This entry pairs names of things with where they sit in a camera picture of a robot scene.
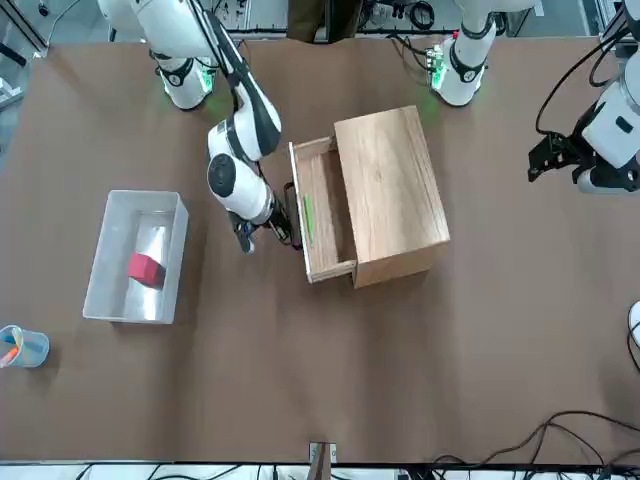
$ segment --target wooden box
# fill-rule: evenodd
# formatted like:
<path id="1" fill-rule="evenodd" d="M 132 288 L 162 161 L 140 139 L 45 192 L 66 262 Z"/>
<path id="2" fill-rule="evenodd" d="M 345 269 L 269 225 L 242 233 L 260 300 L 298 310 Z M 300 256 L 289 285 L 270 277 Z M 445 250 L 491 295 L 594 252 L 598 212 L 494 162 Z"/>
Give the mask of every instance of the wooden box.
<path id="1" fill-rule="evenodd" d="M 416 107 L 335 124 L 289 144 L 309 282 L 356 287 L 428 270 L 449 229 Z"/>

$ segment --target transparent container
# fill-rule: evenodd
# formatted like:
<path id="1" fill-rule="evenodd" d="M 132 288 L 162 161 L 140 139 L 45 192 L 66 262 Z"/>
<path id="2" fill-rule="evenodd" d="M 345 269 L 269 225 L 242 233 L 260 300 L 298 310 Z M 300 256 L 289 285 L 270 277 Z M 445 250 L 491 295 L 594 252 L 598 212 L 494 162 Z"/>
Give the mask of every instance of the transparent container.
<path id="1" fill-rule="evenodd" d="M 173 323 L 188 218 L 175 192 L 111 191 L 82 315 L 111 322 Z M 128 277 L 134 252 L 164 267 L 162 288 Z"/>
<path id="2" fill-rule="evenodd" d="M 0 330 L 0 359 L 4 359 L 5 355 L 16 348 L 18 352 L 11 360 L 0 362 L 2 368 L 39 367 L 49 354 L 49 339 L 44 333 L 7 325 Z"/>

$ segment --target brown tabletop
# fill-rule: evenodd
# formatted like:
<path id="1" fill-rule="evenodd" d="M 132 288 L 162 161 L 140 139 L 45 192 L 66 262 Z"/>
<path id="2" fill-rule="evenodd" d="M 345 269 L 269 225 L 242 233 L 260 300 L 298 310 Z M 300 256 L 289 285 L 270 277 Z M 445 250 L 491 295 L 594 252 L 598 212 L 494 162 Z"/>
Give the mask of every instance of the brown tabletop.
<path id="1" fill-rule="evenodd" d="M 52 50 L 34 68 L 0 181 L 0 313 L 49 335 L 52 352 L 40 369 L 1 372 L 0 458 L 304 462 L 308 442 L 324 440 L 341 462 L 474 461 L 557 410 L 640 423 L 624 345 L 640 297 L 639 200 L 581 194 L 568 170 L 533 185 L 526 175 L 540 104 L 593 44 L 497 42 L 465 109 L 431 96 L 388 40 L 245 46 L 282 146 L 418 105 L 451 246 L 427 274 L 358 291 L 347 278 L 308 285 L 302 255 L 269 232 L 254 255 L 240 252 L 205 183 L 224 94 L 180 112 L 143 45 Z M 581 71 L 544 125 L 570 131 L 596 96 Z M 264 165 L 280 190 L 288 160 Z M 185 199 L 173 325 L 82 318 L 117 188 Z M 564 424 L 607 458 L 637 445 L 597 420 Z M 551 432 L 539 460 L 594 459 Z"/>

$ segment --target green marker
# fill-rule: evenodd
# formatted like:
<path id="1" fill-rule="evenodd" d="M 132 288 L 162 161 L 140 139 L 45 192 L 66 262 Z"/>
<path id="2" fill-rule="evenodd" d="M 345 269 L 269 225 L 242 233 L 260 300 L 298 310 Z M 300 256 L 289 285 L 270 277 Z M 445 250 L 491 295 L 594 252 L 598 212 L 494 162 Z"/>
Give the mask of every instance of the green marker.
<path id="1" fill-rule="evenodd" d="M 309 232 L 309 242 L 313 246 L 313 215 L 311 214 L 311 199 L 309 195 L 305 195 L 302 199 L 304 202 L 304 216 L 307 220 L 307 231 Z"/>

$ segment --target red block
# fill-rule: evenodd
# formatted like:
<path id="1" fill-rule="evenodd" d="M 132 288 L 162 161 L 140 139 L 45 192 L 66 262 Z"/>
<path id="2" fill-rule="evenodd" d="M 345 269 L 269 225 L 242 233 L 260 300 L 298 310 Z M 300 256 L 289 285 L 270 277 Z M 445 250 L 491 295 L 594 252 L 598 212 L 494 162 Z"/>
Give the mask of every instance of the red block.
<path id="1" fill-rule="evenodd" d="M 164 267 L 142 253 L 134 252 L 131 255 L 127 274 L 146 287 L 161 288 L 164 284 Z"/>

